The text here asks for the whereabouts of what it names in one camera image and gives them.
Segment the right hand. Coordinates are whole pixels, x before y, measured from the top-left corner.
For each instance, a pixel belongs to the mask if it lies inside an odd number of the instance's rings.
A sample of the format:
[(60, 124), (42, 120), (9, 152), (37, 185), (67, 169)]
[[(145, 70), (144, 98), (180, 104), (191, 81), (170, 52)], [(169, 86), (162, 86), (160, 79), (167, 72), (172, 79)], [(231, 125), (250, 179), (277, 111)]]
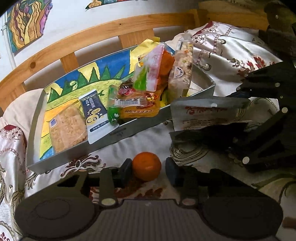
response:
[(292, 217), (285, 217), (282, 221), (282, 227), (296, 230), (296, 219)]

